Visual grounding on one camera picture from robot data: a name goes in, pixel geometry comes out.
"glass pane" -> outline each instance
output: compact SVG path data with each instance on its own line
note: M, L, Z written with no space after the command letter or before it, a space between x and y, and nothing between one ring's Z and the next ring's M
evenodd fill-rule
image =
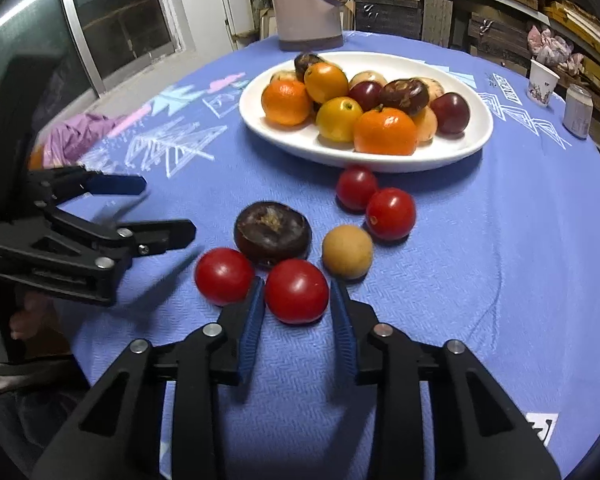
M60 0L3 0L0 3L0 82L19 52L62 57L34 117L39 131L90 88L64 20Z
M169 43L158 0L74 0L102 78Z

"red tomato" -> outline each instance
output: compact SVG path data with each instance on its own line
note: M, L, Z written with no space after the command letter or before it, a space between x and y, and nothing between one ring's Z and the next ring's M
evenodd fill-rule
M343 171L336 184L336 196L344 207L352 211L364 211L376 191L376 176L361 166L351 166Z
M200 294L217 306L246 298L254 276L247 258L228 247L218 247L203 254L194 271Z
M413 197L401 189L381 189L366 206L366 225L381 240L404 238L415 223L416 205Z
M311 323L327 308L329 287L320 270L309 262L285 260L271 269L264 299L283 323Z

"pile of fruit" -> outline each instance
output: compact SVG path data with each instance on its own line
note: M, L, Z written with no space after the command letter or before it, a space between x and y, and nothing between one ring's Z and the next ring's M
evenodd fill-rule
M462 135L469 123L466 100L435 79L411 77L387 82L373 70L351 81L336 64L300 54L295 70L276 72L262 92L266 120L299 126L315 120L320 136L353 143L360 153L413 155L437 133Z
M345 224L329 231L322 240L322 264L333 276L358 280L373 261L372 236L405 240L415 225L415 203L401 189L380 189L375 175L357 166L340 175L336 198L347 211L365 213L366 229ZM196 265L194 280L208 301L225 306L243 300L255 267L261 267L270 269L265 302L280 321L305 324L322 317L329 287L320 269L305 260L312 230L302 213L278 202L253 203L237 216L234 241L238 250L212 249Z

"plate rim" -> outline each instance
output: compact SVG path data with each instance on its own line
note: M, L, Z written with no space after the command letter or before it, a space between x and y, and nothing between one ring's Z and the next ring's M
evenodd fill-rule
M419 65L423 65L426 66L427 68L429 68L430 70L433 70L434 72L438 72L440 74L443 74L445 76L449 76L449 77L453 77L451 75L449 75L447 72L444 72L443 70L440 70L439 68L436 68L434 66L431 66L430 64L427 64L426 62L422 62L419 60L415 60L415 59L410 59L408 57L405 56L396 56L395 54L385 54L383 52L365 52L365 51L361 51L361 50L339 50L336 52L323 52L320 53L321 56L324 56L327 60L328 57L331 55L341 55L341 54L364 54L366 56L368 55L378 55L378 56L383 56L383 57L389 57L389 58L393 58L393 59L400 59L400 60L406 60L409 61L411 63L415 63L415 64L419 64ZM269 72L270 70L274 70L277 69L278 67L284 65L284 64L288 64L289 62L293 62L293 59L288 59L286 61L277 63L274 66L271 66L269 68L267 68L266 70L263 70L262 72L260 72L257 76L255 76L247 86L245 86L244 90L242 91L242 93L240 94L240 101L238 102L238 110L240 111L240 116L242 118L242 120L244 121L244 123L249 127L249 129L257 134L259 137L262 137L263 139L271 142L274 145L277 145L279 147L282 148L282 146L284 146L285 148L289 148L294 150L295 152L306 152L306 153L315 153L315 154L320 154L320 155L325 155L325 156L332 156L333 158L339 159L340 161L344 160L347 162L351 162L352 164L354 163L365 163L365 162L381 162L383 164L405 164L405 163L411 163L414 165L417 164L431 164L431 163L442 163L442 166L444 166L445 162L448 162L449 164L453 163L453 162L457 162L458 160L461 160L463 158L466 158L470 155L473 155L474 153L478 152L478 150L480 150L488 141L489 139L491 139L491 135L493 134L493 115L491 113L491 111L489 110L489 108L487 107L487 105L483 102L483 100L480 98L480 96L478 95L478 92L476 92L473 88L471 88L467 83L459 80L458 78L454 78L456 80L457 83L459 83L460 85L462 85L464 87L465 90L473 93L478 101L482 104L482 106L484 107L484 110L487 111L487 118L488 118L488 133L485 134L480 141L476 142L475 144L472 144L470 146L466 146L465 148L462 148L460 150L457 150L456 152L453 152L447 156L444 157L440 157L439 155L437 156L430 156L428 158L413 158L413 155L376 155L373 153L360 153L360 152L350 152L350 151L345 151L345 150L338 150L336 148L330 148L329 146L321 146L321 145L316 145L314 147L312 147L312 149L307 149L301 146L297 146L294 144L289 144L288 142L283 142L282 140L278 140L273 138L273 134L269 133L269 132L262 132L259 129L257 129L256 124L253 124L252 121L250 121L244 113L244 107L245 105L245 94L247 93L247 90L254 85L254 83L256 82L256 79L259 78L261 75L263 75L265 72Z

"table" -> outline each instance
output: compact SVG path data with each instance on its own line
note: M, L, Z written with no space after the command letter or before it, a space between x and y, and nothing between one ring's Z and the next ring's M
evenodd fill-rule
M503 67L419 41L345 35L342 50L441 66L474 86L494 115L481 152L439 170L379 177L413 194L418 220L407 243L376 247L372 269L350 294L415 340L464 340L527 414L565 476L600 434L596 147L564 130L559 97L538 107L526 97L526 80ZM248 80L293 56L278 50L276 38L225 56L161 92L128 129L84 157L90 168L147 179L150 194L125 219L191 218L198 227L187 250L136 260L116 306L59 305L91 382L132 339L166 344L217 318L193 285L192 268L202 251L233 245L234 218L247 204L273 199L304 213L315 234L309 260L318 265L328 230L362 223L334 202L339 170L287 155L240 119L236 107ZM83 197L67 209L102 220L128 203ZM267 312L251 383L220 391L229 478L365 478L374 390L348 387L333 368L328 314L298 328ZM165 472L172 401L170 391Z

